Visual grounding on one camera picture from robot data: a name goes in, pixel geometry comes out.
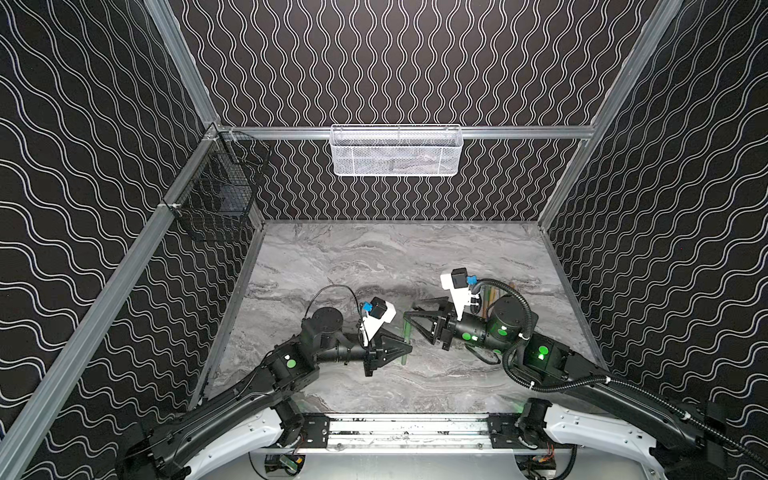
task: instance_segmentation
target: white wire basket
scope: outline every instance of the white wire basket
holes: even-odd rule
[[[459,125],[333,125],[333,173],[341,177],[451,177],[464,140]]]

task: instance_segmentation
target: metal beam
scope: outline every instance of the metal beam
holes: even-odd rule
[[[203,125],[217,124],[219,115],[216,113],[214,103],[210,100],[208,89],[203,83],[200,71],[197,69],[192,52],[190,52],[184,36],[181,34],[181,26],[170,8],[168,0],[144,0],[149,15],[154,20],[160,36],[163,38],[165,48],[170,58],[174,61],[179,71],[181,83],[190,95],[197,116]]]
[[[549,198],[549,202],[541,212],[539,225],[544,230],[549,230],[555,215],[568,197],[568,193],[581,175],[581,171],[587,165],[595,148],[600,144],[605,132],[613,124],[616,115],[621,109],[621,105],[627,99],[632,87],[640,77],[640,73],[648,63],[648,59],[659,45],[661,37],[667,31],[670,23],[674,19],[683,0],[659,0],[656,7],[651,12],[650,17],[643,25],[643,30],[635,41],[632,51],[627,56],[619,75],[616,76],[614,84],[608,91],[603,104],[600,106],[598,114],[595,115],[592,124],[594,125],[594,134],[589,141],[582,141],[576,149],[571,162],[565,169],[560,182],[554,189],[554,193]]]
[[[221,322],[219,322],[216,339],[214,340],[214,344],[210,347],[208,358],[205,360],[205,366],[200,374],[200,378],[197,380],[197,386],[192,395],[189,410],[197,406],[200,397],[204,393],[205,385],[208,383],[211,373],[215,372],[216,368],[219,366],[221,357],[224,355],[224,349],[229,343],[230,334],[235,325],[237,313],[240,311],[240,306],[243,304],[243,297],[248,288],[248,280],[250,280],[250,274],[256,266],[256,259],[259,256],[261,244],[264,242],[264,234],[266,233],[266,226],[262,228],[261,223],[255,223],[254,226],[257,228],[256,233],[250,241],[248,253],[246,253],[245,258],[243,259],[243,266],[240,268],[240,275],[235,282],[230,301],[227,303],[227,309],[224,310],[224,315],[221,317]]]
[[[197,145],[164,196],[167,203],[172,204],[178,199],[205,158],[208,148],[216,141],[212,130]],[[18,480],[24,473],[173,221],[174,215],[170,209],[164,204],[158,205],[45,373],[35,393],[0,443],[0,478],[3,480]]]
[[[578,301],[578,298],[576,298],[574,289],[571,286],[571,281],[568,279],[568,275],[565,274],[565,270],[563,270],[563,264],[560,263],[557,252],[554,251],[554,245],[552,245],[552,242],[549,240],[549,234],[543,229],[540,229],[540,231],[541,239],[544,241],[544,246],[547,249],[547,253],[549,253],[549,258],[552,260],[554,270],[558,273],[558,277],[560,277],[560,283],[563,286],[563,290],[565,290],[565,296],[568,297],[568,302],[571,303],[571,308],[574,311],[574,315],[576,315],[576,320],[581,327],[581,332],[584,334],[584,338],[587,340],[589,350],[592,352],[595,362],[599,366],[608,370],[608,366],[605,363],[605,359],[603,358],[603,354],[600,351],[600,347],[598,347],[598,341],[594,339],[592,330],[589,328],[587,317],[584,316],[584,312],[581,311],[581,303]]]
[[[259,140],[329,140],[330,127],[232,127]],[[475,139],[591,138],[593,127],[462,127],[462,136]]]

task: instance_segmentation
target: black wire basket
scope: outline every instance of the black wire basket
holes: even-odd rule
[[[253,229],[248,216],[257,182],[272,151],[267,144],[245,134],[220,134],[219,140],[200,163],[180,202],[169,208],[193,240],[247,241],[248,230]]]

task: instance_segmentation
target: wavy line pattern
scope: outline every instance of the wavy line pattern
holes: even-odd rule
[[[173,0],[222,122],[581,125],[655,0]]]
[[[204,127],[140,0],[0,16],[2,439]]]
[[[763,455],[767,91],[768,2],[688,0],[550,231],[611,369],[722,403]]]
[[[248,246],[196,243],[174,223],[23,478],[116,478],[141,427],[187,410]]]
[[[453,177],[338,177],[328,142],[279,141],[256,202],[273,220],[537,220],[577,145],[468,141]]]

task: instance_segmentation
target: marble tabletop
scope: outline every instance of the marble tabletop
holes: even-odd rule
[[[264,354],[300,330],[309,300],[325,285],[351,286],[362,302],[380,296],[399,314],[389,325],[402,335],[413,300],[444,296],[439,275],[465,266],[478,278],[514,282],[539,315],[538,330],[593,359],[541,234],[520,223],[271,223],[210,394],[243,378]],[[326,290],[313,304],[356,320],[347,290]],[[363,375],[362,365],[323,364],[320,378],[294,399],[321,412],[518,412],[541,396],[582,411],[594,407],[562,394],[514,384],[455,341],[450,351],[416,331],[413,352]]]

